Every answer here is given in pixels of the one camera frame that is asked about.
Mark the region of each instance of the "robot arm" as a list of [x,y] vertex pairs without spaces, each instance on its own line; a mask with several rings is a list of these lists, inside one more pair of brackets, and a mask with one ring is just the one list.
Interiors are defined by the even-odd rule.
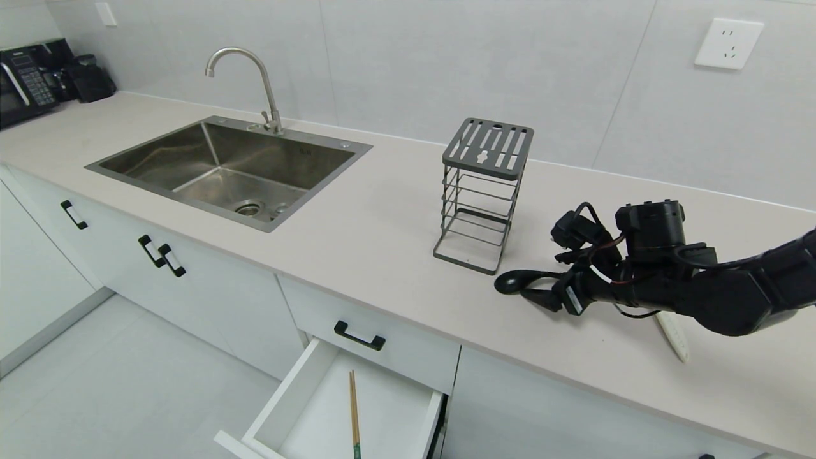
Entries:
[[[677,201],[621,207],[617,239],[594,212],[594,222],[580,216],[582,208],[567,212],[552,231],[553,240],[570,249],[557,256],[572,264],[570,270],[510,271],[496,279],[496,289],[572,315],[596,301],[673,311],[728,336],[747,335],[816,303],[816,229],[758,256],[717,263],[713,247],[685,244],[685,215]],[[625,259],[616,247],[624,239]],[[586,243],[590,247],[581,248]],[[552,290],[527,287],[542,277],[557,279]]]

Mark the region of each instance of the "white countertop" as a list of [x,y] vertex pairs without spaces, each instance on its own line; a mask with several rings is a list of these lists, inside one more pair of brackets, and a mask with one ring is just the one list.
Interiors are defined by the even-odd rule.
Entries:
[[[374,148],[272,233],[84,168],[213,114],[259,119],[119,93],[8,129],[0,133],[0,152],[12,167],[463,345],[727,439],[816,457],[816,308],[745,337],[717,335],[680,317],[691,348],[683,364],[651,319],[626,319],[602,304],[575,318],[499,295],[494,278],[432,256],[441,145],[286,122]],[[592,202],[614,232],[618,207],[664,198],[685,207],[689,243],[709,243],[723,261],[816,226],[814,212],[531,161],[501,271],[564,270],[552,259],[561,249],[549,231],[582,201]]]

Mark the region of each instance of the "cabinet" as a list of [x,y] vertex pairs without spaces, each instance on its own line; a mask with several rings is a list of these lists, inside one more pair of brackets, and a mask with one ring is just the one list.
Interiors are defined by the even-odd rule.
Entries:
[[106,287],[278,379],[303,352],[274,274],[14,173]]
[[348,374],[355,372],[363,457],[425,459],[445,395],[313,338],[241,437],[215,441],[241,459],[351,457]]
[[59,334],[55,330],[25,349],[93,292],[0,183],[0,377]]
[[443,459],[753,459],[761,454],[462,348]]
[[458,343],[286,277],[280,280],[301,330],[443,394],[453,390]]

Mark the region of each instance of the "metal rack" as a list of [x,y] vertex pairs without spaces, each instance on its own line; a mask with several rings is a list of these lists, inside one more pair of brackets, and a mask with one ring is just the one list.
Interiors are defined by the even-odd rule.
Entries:
[[468,118],[442,155],[441,236],[433,255],[496,274],[530,152],[529,127]]

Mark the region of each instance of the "open drawer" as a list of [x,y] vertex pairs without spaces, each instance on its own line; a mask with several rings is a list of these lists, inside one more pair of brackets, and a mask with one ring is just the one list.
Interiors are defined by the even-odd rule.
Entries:
[[241,459],[353,457],[348,374],[354,370],[361,454],[424,459],[432,452],[444,395],[313,338],[240,441],[215,441]]

